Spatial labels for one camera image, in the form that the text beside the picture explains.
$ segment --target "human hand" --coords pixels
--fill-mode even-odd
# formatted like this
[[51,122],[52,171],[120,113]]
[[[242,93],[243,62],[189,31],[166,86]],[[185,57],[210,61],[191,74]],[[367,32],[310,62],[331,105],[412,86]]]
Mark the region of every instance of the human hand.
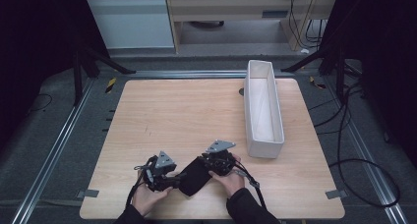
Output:
[[136,189],[132,198],[132,205],[142,216],[146,216],[160,200],[168,196],[172,189],[172,187],[169,187],[163,192],[153,192],[143,183]]
[[[240,162],[241,158],[235,154],[232,154],[236,161]],[[232,169],[229,174],[226,176],[218,176],[213,171],[208,171],[208,173],[217,180],[221,185],[224,186],[226,190],[227,197],[232,197],[237,191],[242,188],[245,188],[245,180],[242,176],[238,175],[235,170],[238,168]]]

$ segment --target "white rectangular container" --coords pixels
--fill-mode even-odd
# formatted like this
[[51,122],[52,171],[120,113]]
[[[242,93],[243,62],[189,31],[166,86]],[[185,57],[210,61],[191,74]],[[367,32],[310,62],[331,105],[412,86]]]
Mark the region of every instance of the white rectangular container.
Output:
[[248,154],[276,158],[284,132],[271,62],[249,61],[244,100]]

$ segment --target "wooden table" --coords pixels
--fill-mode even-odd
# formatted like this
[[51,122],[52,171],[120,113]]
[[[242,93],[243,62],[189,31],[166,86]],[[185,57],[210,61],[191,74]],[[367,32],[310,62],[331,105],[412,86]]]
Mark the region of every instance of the wooden table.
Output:
[[[341,218],[322,148],[295,80],[276,80],[285,144],[276,159],[249,157],[246,148],[244,80],[146,80],[126,83],[80,214],[115,219],[137,178],[133,169],[165,151],[180,172],[214,140],[237,145],[229,151],[261,184],[268,210],[278,219]],[[247,187],[258,198],[249,184]],[[151,219],[228,219],[226,194],[210,180],[192,197],[178,190],[158,204]]]

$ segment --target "black strap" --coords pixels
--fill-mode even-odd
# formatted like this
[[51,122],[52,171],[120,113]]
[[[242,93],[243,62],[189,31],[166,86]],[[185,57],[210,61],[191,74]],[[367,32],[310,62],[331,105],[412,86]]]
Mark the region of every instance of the black strap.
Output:
[[[148,159],[148,162],[144,166],[136,166],[134,169],[135,170],[139,170],[139,169],[142,169],[143,167],[147,167],[147,166],[149,166],[149,164],[152,161],[154,161],[154,157],[151,157],[150,159]],[[144,176],[144,170],[142,170],[141,175],[139,176],[139,178],[136,181],[135,185],[133,185],[133,187],[129,191],[128,198],[126,199],[126,206],[125,206],[125,208],[128,208],[129,204],[131,204],[133,195],[135,194],[136,190],[138,189],[138,186],[140,186],[142,184],[142,183],[140,183],[140,181],[141,181],[141,179],[142,179],[143,176]]]
[[246,173],[246,176],[248,177],[249,180],[249,184],[251,184],[251,186],[253,186],[255,188],[255,191],[258,194],[258,198],[260,199],[261,202],[261,206],[267,210],[267,205],[265,204],[264,201],[264,197],[261,193],[261,185],[259,182],[255,181],[255,178],[251,176],[251,174],[249,174],[248,170],[243,166],[242,163],[240,163],[239,161],[236,161],[238,164],[235,164],[235,167],[239,168],[240,170],[242,170],[244,173]]

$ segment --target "black wire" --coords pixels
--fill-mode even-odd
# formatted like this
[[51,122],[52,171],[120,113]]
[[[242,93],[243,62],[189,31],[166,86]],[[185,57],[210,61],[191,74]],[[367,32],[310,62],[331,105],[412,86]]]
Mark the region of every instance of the black wire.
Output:
[[139,176],[138,180],[136,181],[135,185],[131,188],[131,190],[129,191],[128,194],[128,198],[126,199],[126,208],[129,206],[129,204],[131,204],[132,202],[132,197],[135,194],[136,190],[138,189],[138,186],[140,186],[143,183],[140,183],[142,177],[144,176],[144,170],[142,170],[141,175]]
[[[355,94],[355,93],[358,93],[358,92],[362,92],[362,89],[358,89],[358,90],[356,90],[356,91],[353,91],[353,92],[351,92],[351,93],[350,93],[350,95]],[[336,98],[333,98],[333,99],[331,99],[331,100],[328,100],[328,101],[325,101],[325,102],[323,102],[323,103],[320,103],[320,104],[318,104],[318,105],[316,105],[316,106],[313,106],[313,107],[309,108],[308,110],[310,111],[310,110],[312,110],[312,109],[319,108],[320,106],[323,106],[323,105],[325,105],[325,104],[331,103],[331,102],[333,102],[333,101],[335,101],[335,100],[336,100]]]
[[[344,130],[347,127],[347,125],[349,125],[351,119],[352,119],[352,116],[351,116],[350,110],[349,110],[349,119],[348,119],[347,123],[343,126],[342,130]],[[317,133],[317,135],[335,134],[335,133],[339,133],[339,132],[340,132],[340,130],[337,130],[337,131],[332,131],[332,132]]]
[[42,110],[42,109],[46,108],[52,102],[52,96],[50,94],[42,93],[42,94],[39,94],[38,96],[48,96],[49,97],[49,102],[47,102],[45,106],[42,106],[40,108],[31,109],[30,112]]
[[237,160],[236,160],[236,162],[237,162],[238,164],[235,164],[235,167],[239,168],[239,169],[240,169],[240,170],[242,170],[244,173],[246,173],[246,175],[248,176],[248,179],[249,179],[249,181],[250,181],[251,185],[252,185],[252,184],[256,184],[256,185],[258,185],[257,187],[255,187],[255,191],[256,191],[256,192],[257,192],[257,194],[258,194],[258,198],[260,199],[261,206],[262,206],[264,209],[267,209],[267,205],[265,204],[264,196],[263,196],[263,195],[262,195],[262,193],[261,193],[261,187],[260,187],[259,182],[255,181],[255,178],[254,178],[254,177],[252,177],[252,176],[251,176],[251,174],[249,174],[248,170],[245,168],[245,166],[243,166],[243,164],[242,164],[241,162],[239,162],[239,161],[237,161]]
[[[299,32],[299,29],[298,29],[298,26],[297,26],[297,22],[295,21],[295,16],[294,16],[293,9],[294,9],[294,0],[291,0],[291,4],[290,4],[290,12],[289,12],[289,16],[288,16],[288,25],[289,25],[289,28],[290,28],[290,30],[291,30],[291,32],[292,32],[292,34],[293,34],[293,35],[294,35],[294,37],[295,37],[295,40],[296,40],[296,41],[297,41],[297,43],[298,43],[298,45],[300,45],[300,46],[301,46],[301,47],[303,47],[303,48],[314,48],[314,47],[317,47],[317,45],[316,45],[316,46],[306,45],[306,44],[304,44],[304,43],[303,43],[303,41],[301,40],[301,36],[300,36],[300,32]],[[291,17],[292,17],[292,19],[293,19],[293,21],[294,21],[294,25],[295,25],[295,28],[296,28],[296,30],[297,30],[297,35],[295,34],[294,29],[293,29],[293,28],[292,28],[292,26],[291,26]]]
[[[356,84],[354,84],[353,86],[351,86],[350,88],[354,88],[354,87],[356,87],[356,86],[358,86],[359,84],[358,83],[356,83]],[[333,114],[329,119],[327,119],[327,120],[325,120],[325,121],[323,121],[323,122],[321,122],[321,123],[319,123],[319,124],[316,124],[316,125],[314,125],[314,127],[316,128],[316,127],[319,127],[319,126],[321,126],[321,125],[324,125],[324,124],[326,124],[326,123],[328,123],[328,122],[330,122],[331,120],[333,120],[335,117],[337,117],[337,115],[341,112],[341,110],[343,109],[343,107],[345,106],[345,103],[344,104],[342,104],[341,106],[340,106],[340,108],[337,110],[337,112],[335,113],[335,114]]]
[[[339,126],[339,134],[338,134],[338,137],[337,137],[337,161],[336,161],[335,163],[330,164],[328,167],[331,167],[331,166],[337,165],[337,169],[338,169],[338,172],[339,172],[339,176],[340,176],[340,178],[341,178],[341,180],[342,180],[343,184],[346,186],[346,188],[347,188],[347,189],[348,189],[351,193],[353,193],[354,195],[356,195],[356,196],[357,196],[359,199],[361,199],[362,201],[364,201],[364,202],[366,202],[366,203],[368,203],[368,204],[370,204],[370,205],[372,205],[372,206],[375,206],[375,207],[382,207],[382,208],[391,207],[391,206],[396,205],[396,204],[399,202],[399,199],[400,199],[400,197],[401,197],[401,193],[400,193],[400,189],[399,189],[398,185],[397,185],[397,184],[396,184],[396,182],[394,181],[393,177],[389,174],[389,172],[387,172],[385,169],[383,169],[380,165],[378,165],[378,164],[376,164],[376,163],[374,163],[374,162],[371,162],[371,161],[369,161],[369,160],[360,159],[360,158],[349,158],[349,159],[343,159],[343,160],[341,160],[341,159],[340,159],[341,131],[342,131],[342,127],[343,127],[344,119],[345,119],[346,114],[347,114],[349,92],[350,92],[350,90],[351,90],[354,86],[356,86],[356,84],[355,84],[355,85],[353,85],[352,87],[350,87],[350,88],[346,91],[346,94],[344,95],[345,109],[344,109],[344,113],[343,113],[342,119],[341,119],[341,121],[340,121],[340,126]],[[355,192],[355,191],[354,191],[354,190],[353,190],[353,189],[352,189],[352,188],[351,188],[351,187],[347,184],[347,182],[346,182],[346,180],[345,180],[345,178],[344,178],[344,176],[343,176],[343,172],[341,171],[341,164],[342,164],[342,163],[345,163],[345,162],[352,162],[352,161],[359,161],[359,162],[365,162],[365,163],[371,164],[371,165],[373,165],[373,166],[375,166],[375,167],[379,168],[379,169],[380,169],[380,171],[382,171],[382,172],[383,172],[383,173],[384,173],[387,177],[389,177],[389,179],[391,180],[391,182],[393,183],[393,185],[395,186],[395,189],[396,189],[396,197],[395,197],[395,200],[394,200],[393,202],[389,203],[389,204],[379,204],[379,203],[375,203],[375,202],[369,201],[369,200],[365,199],[364,197],[360,196],[357,192]]]
[[314,29],[313,29],[313,26],[312,26],[312,24],[314,23],[314,20],[310,20],[309,21],[309,24],[307,25],[307,30],[306,30],[306,33],[305,33],[305,35],[306,35],[306,39],[309,41],[309,42],[313,42],[313,43],[320,43],[320,42],[322,42],[322,37],[321,37],[321,35],[322,35],[322,20],[321,20],[321,23],[320,23],[320,32],[319,32],[319,34],[318,34],[318,36],[309,36],[308,35],[308,32],[309,32],[309,29],[310,29],[310,27],[312,28],[312,32],[313,32],[313,34],[315,34],[315,32],[314,32]]

